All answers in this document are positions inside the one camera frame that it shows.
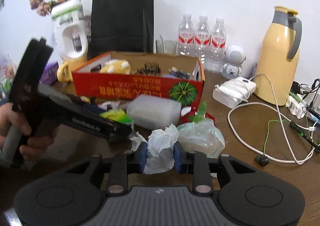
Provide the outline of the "person's left hand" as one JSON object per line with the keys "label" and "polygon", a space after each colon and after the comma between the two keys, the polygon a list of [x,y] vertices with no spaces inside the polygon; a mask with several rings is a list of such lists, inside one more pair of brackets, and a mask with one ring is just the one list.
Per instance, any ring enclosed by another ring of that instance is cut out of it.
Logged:
{"label": "person's left hand", "polygon": [[23,113],[14,112],[7,102],[1,105],[1,156],[13,163],[18,152],[24,160],[35,162],[54,143],[58,129],[52,123],[44,123],[38,132],[32,132]]}

